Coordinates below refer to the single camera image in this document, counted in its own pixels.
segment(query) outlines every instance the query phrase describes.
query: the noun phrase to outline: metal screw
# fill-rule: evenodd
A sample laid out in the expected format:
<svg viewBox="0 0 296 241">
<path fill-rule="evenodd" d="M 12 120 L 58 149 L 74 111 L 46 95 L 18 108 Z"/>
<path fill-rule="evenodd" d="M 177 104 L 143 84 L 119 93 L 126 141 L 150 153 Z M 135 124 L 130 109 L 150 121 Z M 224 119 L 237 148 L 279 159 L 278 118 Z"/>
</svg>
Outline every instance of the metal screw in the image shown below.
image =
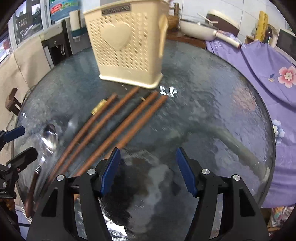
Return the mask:
<svg viewBox="0 0 296 241">
<path fill-rule="evenodd" d="M 234 175 L 233 176 L 233 179 L 236 180 L 236 181 L 239 181 L 240 180 L 240 176 L 239 175 Z"/>
<path fill-rule="evenodd" d="M 88 171 L 87 171 L 87 174 L 88 175 L 93 175 L 93 174 L 95 174 L 96 173 L 96 170 L 95 169 L 89 169 Z"/>
<path fill-rule="evenodd" d="M 202 169 L 202 174 L 209 175 L 210 174 L 210 170 L 209 169 Z"/>
<path fill-rule="evenodd" d="M 63 175 L 58 175 L 58 176 L 57 176 L 57 180 L 58 180 L 58 181 L 61 181 L 61 180 L 63 180 L 63 179 L 64 179 L 64 176 L 63 176 Z"/>
</svg>

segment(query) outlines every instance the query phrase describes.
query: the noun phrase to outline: basket base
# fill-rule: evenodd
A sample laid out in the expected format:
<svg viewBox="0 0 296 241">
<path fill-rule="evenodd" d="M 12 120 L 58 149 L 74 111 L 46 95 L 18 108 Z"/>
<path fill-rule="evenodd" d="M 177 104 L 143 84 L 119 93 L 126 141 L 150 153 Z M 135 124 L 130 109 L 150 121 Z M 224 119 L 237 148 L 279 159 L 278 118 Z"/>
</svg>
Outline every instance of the basket base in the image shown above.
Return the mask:
<svg viewBox="0 0 296 241">
<path fill-rule="evenodd" d="M 128 84 L 128 85 L 135 85 L 135 86 L 143 87 L 145 89 L 154 89 L 158 86 L 160 80 L 163 77 L 163 74 L 160 73 L 152 84 L 145 84 L 145 83 L 134 81 L 134 80 L 126 80 L 126 79 L 121 79 L 116 77 L 105 76 L 101 74 L 99 75 L 99 77 L 101 80 L 109 80 L 109 81 Z"/>
</svg>

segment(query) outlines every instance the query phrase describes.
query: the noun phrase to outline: wooden chair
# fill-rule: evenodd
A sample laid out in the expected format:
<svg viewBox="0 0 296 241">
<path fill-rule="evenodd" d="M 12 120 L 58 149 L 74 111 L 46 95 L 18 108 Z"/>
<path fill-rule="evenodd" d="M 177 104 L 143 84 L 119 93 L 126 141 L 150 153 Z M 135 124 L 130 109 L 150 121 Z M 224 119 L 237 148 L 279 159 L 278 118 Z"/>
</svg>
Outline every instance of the wooden chair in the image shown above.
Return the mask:
<svg viewBox="0 0 296 241">
<path fill-rule="evenodd" d="M 14 113 L 16 116 L 18 116 L 20 110 L 16 107 L 16 105 L 21 108 L 22 104 L 15 98 L 15 94 L 17 92 L 17 88 L 13 88 L 10 92 L 10 94 L 7 96 L 7 99 L 5 101 L 5 108 L 9 111 Z"/>
</svg>

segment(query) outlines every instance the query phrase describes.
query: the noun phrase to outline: heart emblem on basket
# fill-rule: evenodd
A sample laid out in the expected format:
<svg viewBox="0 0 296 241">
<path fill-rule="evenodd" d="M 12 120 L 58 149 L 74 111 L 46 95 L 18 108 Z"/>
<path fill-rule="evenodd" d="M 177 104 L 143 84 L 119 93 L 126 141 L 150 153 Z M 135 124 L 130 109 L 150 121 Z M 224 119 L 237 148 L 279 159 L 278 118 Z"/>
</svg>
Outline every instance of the heart emblem on basket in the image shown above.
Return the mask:
<svg viewBox="0 0 296 241">
<path fill-rule="evenodd" d="M 115 50 L 124 48 L 131 36 L 131 27 L 126 22 L 106 24 L 102 30 L 102 38 Z"/>
</svg>

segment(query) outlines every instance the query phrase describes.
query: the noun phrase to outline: purple tablecloth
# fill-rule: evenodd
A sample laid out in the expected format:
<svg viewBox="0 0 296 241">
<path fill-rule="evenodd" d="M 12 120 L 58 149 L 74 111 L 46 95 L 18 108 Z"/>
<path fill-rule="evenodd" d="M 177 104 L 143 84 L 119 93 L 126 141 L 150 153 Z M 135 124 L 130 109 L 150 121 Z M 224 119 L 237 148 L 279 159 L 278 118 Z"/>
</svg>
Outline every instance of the purple tablecloth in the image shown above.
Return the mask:
<svg viewBox="0 0 296 241">
<path fill-rule="evenodd" d="M 222 40 L 214 40 L 207 42 L 207 49 L 232 64 L 254 85 L 272 119 L 276 137 L 276 164 L 263 207 L 294 205 L 296 203 L 295 66 L 268 44 L 260 41 L 243 45 L 239 50 Z"/>
</svg>

